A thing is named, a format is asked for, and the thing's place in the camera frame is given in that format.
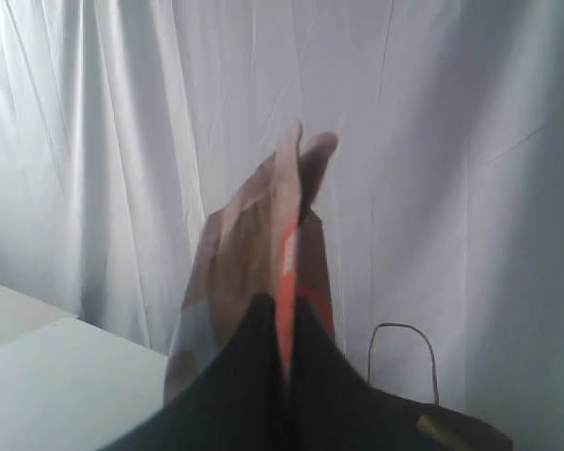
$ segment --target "white surface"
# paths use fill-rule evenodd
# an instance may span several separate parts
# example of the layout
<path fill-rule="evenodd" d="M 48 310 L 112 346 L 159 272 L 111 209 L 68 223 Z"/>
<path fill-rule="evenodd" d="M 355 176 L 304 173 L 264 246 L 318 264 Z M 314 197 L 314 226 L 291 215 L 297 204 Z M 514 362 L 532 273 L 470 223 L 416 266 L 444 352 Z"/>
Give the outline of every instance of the white surface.
<path fill-rule="evenodd" d="M 163 403 L 166 359 L 77 319 L 0 348 L 0 451 L 86 451 Z"/>
<path fill-rule="evenodd" d="M 0 346 L 71 314 L 0 286 Z"/>
<path fill-rule="evenodd" d="M 564 449 L 564 0 L 0 0 L 0 283 L 165 351 L 205 213 L 296 117 L 339 346 Z M 374 380 L 431 400 L 424 344 Z"/>

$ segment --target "brown paper bag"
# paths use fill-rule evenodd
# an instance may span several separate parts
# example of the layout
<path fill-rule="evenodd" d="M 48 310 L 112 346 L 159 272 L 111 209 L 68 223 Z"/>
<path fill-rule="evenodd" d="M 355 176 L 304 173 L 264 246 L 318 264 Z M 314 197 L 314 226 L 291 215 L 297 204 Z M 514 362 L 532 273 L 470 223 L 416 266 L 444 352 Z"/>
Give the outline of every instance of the brown paper bag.
<path fill-rule="evenodd" d="M 301 134 L 301 124 L 293 124 L 274 155 L 207 219 L 172 341 L 165 402 L 209 365 L 236 331 L 255 293 L 275 297 L 286 371 L 295 295 L 311 301 L 334 338 L 322 224 L 310 207 L 337 138 L 322 133 L 299 157 Z"/>

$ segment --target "paper bag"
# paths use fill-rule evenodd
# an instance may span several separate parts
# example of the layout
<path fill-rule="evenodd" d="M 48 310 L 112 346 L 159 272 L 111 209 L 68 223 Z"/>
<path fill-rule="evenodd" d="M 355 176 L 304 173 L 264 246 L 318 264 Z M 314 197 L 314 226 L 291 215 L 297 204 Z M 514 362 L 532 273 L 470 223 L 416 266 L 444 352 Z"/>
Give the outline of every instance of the paper bag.
<path fill-rule="evenodd" d="M 301 124 L 293 124 L 275 153 L 207 219 L 171 345 L 165 402 L 225 346 L 255 293 L 275 298 L 287 372 L 296 295 L 310 300 L 334 338 L 322 224 L 310 207 L 337 138 L 322 133 L 300 152 L 301 134 Z"/>

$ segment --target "white curtain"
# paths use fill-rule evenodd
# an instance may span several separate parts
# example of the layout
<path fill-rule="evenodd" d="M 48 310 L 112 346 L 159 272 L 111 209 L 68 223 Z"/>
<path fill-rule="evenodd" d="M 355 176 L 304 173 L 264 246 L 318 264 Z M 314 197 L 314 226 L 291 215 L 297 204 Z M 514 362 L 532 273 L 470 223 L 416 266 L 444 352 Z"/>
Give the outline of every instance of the white curtain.
<path fill-rule="evenodd" d="M 354 367 L 564 449 L 564 0 L 0 0 L 0 283 L 166 352 L 295 118 Z"/>

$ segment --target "white table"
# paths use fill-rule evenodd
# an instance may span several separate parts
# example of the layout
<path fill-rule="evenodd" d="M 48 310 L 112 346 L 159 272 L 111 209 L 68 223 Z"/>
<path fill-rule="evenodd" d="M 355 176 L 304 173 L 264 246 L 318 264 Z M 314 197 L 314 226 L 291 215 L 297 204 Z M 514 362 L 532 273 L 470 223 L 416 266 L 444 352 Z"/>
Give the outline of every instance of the white table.
<path fill-rule="evenodd" d="M 162 354 L 29 298 L 0 324 L 0 451 L 96 449 L 161 407 Z"/>

